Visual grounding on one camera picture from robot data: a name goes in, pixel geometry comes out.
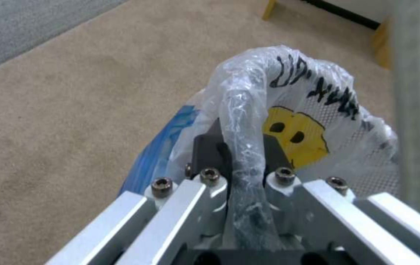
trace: black hole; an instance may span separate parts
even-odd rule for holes
[[[287,168],[284,168],[284,169],[282,169],[282,170],[280,170],[280,172],[282,173],[282,174],[286,174],[286,175],[290,175],[292,172],[289,170],[289,169],[287,169]]]
[[[328,265],[328,263],[318,253],[305,253],[300,260],[302,265]]]
[[[333,179],[331,180],[334,184],[341,186],[342,185],[342,181],[338,180],[338,179]]]
[[[336,178],[336,177],[329,178],[329,181],[331,183],[333,183],[334,185],[336,185],[336,186],[345,186],[346,185],[346,183],[344,182],[344,180],[339,179],[339,178]]]
[[[205,175],[214,176],[215,175],[215,170],[213,170],[213,169],[206,169],[205,170]]]
[[[272,126],[270,126],[269,131],[272,131],[274,133],[281,133],[285,129],[285,124],[283,123],[274,123]]]
[[[297,131],[297,133],[290,139],[292,143],[299,143],[303,141],[304,139],[304,133],[302,131]]]
[[[207,251],[198,255],[193,265],[221,265],[221,261],[215,253]]]
[[[167,184],[167,179],[158,179],[156,181],[157,185],[166,185]]]

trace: black baseboard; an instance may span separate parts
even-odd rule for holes
[[[347,20],[351,20],[353,22],[359,23],[361,25],[364,25],[374,30],[377,29],[378,26],[380,26],[380,23],[376,21],[370,20],[366,17],[362,17],[361,15],[353,13],[349,10],[345,10],[344,8],[335,6],[323,0],[302,0],[302,1],[308,2],[311,5],[322,8],[328,12],[339,15],[340,17],[344,17]]]

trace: white wall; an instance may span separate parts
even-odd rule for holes
[[[369,18],[376,22],[383,22],[393,11],[394,0],[324,0],[353,13]]]

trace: metal bar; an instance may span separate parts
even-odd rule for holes
[[[420,257],[323,180],[295,188],[295,230],[315,248],[341,245],[360,264],[420,264]]]
[[[183,245],[196,244],[211,213],[204,184],[184,180],[117,265],[170,264]]]
[[[420,255],[420,214],[388,193],[354,204],[393,236]]]
[[[156,213],[152,201],[125,191],[47,264],[110,264]]]

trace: white plastic bag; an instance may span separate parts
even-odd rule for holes
[[[179,183],[193,139],[219,117],[233,157],[225,228],[235,236],[233,246],[281,248],[262,188],[263,134],[278,139],[301,181],[337,176],[360,197],[397,195],[396,136],[358,105],[353,77],[331,62],[285,46],[248,50],[220,64],[192,101],[194,120],[181,127],[170,154],[160,156],[166,166],[149,168],[153,174],[138,182],[167,176]],[[129,179],[143,178],[130,173]],[[122,189],[129,190],[126,182]]]

